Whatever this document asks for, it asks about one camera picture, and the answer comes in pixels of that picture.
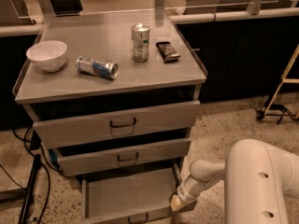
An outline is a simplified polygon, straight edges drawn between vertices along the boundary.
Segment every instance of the cart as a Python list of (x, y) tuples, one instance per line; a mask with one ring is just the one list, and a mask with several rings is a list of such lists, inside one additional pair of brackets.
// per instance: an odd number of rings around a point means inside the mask
[(288, 116), (292, 119), (299, 120), (299, 110), (293, 114), (285, 105), (274, 105), (273, 102), (276, 99), (279, 90), (283, 84), (289, 83), (289, 84), (299, 84), (299, 78), (287, 78), (289, 72), (292, 69), (293, 64), (295, 63), (297, 57), (299, 54), (299, 44), (291, 56), (291, 59), (285, 68), (281, 78), (280, 82), (278, 84), (277, 89), (275, 92), (269, 96), (268, 100), (264, 104), (263, 109), (256, 108), (256, 119), (257, 120), (263, 120), (265, 116), (279, 116), (278, 124), (282, 121), (283, 117)]

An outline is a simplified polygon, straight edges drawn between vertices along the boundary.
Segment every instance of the cabinet top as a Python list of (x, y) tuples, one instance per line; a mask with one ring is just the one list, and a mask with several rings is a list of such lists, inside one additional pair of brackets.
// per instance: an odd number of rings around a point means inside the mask
[[(149, 58), (143, 63), (132, 58), (131, 27), (139, 22), (150, 27)], [(41, 36), (40, 41), (44, 40), (65, 42), (68, 62), (62, 70), (48, 74), (30, 63), (16, 95), (18, 104), (193, 85), (206, 80), (175, 26), (155, 10), (52, 18)], [(164, 63), (155, 46), (158, 41), (171, 42), (181, 54), (178, 62)], [(117, 63), (118, 77), (110, 81), (79, 73), (79, 56)]]

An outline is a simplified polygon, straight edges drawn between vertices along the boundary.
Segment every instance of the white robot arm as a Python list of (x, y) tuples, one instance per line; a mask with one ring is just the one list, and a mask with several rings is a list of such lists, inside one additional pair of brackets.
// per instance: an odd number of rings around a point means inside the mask
[(179, 210), (224, 180), (226, 224), (287, 224), (283, 196), (299, 197), (299, 157), (265, 142), (234, 144), (226, 163), (195, 161), (173, 196)]

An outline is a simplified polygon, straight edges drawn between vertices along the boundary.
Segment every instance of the floor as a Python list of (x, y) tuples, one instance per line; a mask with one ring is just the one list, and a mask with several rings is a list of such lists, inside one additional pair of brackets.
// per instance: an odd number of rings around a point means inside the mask
[[(82, 0), (84, 12), (98, 11), (108, 0)], [(277, 117), (256, 119), (255, 107), (263, 107), (267, 97), (253, 97), (242, 100), (203, 103), (195, 126), (192, 128), (192, 145), (184, 162), (182, 178), (188, 175), (190, 163), (197, 159), (207, 161), (225, 161), (230, 147), (238, 140), (253, 138), (263, 140), (273, 146), (283, 148), (299, 155), (299, 122), (284, 118), (277, 125)], [(299, 92), (280, 94), (276, 102), (283, 103), (292, 112), (299, 107)], [(24, 137), (26, 129), (16, 131)], [(33, 158), (27, 153), (23, 141), (11, 130), (0, 131), (0, 164), (22, 187), (28, 182)], [(73, 224), (80, 221), (81, 194), (74, 179), (64, 178), (50, 171), (51, 191), (49, 204), (43, 216), (46, 224)], [(17, 186), (0, 169), (0, 190), (16, 189)], [(198, 204), (191, 212), (152, 221), (152, 224), (220, 224), (224, 223), (224, 182), (220, 181), (212, 189), (202, 193)], [(30, 220), (39, 217), (44, 205), (48, 188), (48, 179), (43, 168), (36, 182), (35, 205)], [(298, 223), (299, 199), (286, 198), (289, 224)], [(14, 224), (19, 220), (21, 202), (0, 203), (1, 223)]]

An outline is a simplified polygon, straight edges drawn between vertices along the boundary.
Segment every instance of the open drawer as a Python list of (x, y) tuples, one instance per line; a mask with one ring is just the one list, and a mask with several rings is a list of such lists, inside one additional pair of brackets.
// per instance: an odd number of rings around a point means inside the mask
[(53, 119), (34, 123), (46, 148), (70, 147), (96, 141), (192, 127), (199, 101)]
[[(179, 184), (172, 161), (101, 172), (82, 181), (84, 224), (136, 224), (170, 217), (170, 200)], [(181, 211), (193, 210), (195, 203)]]

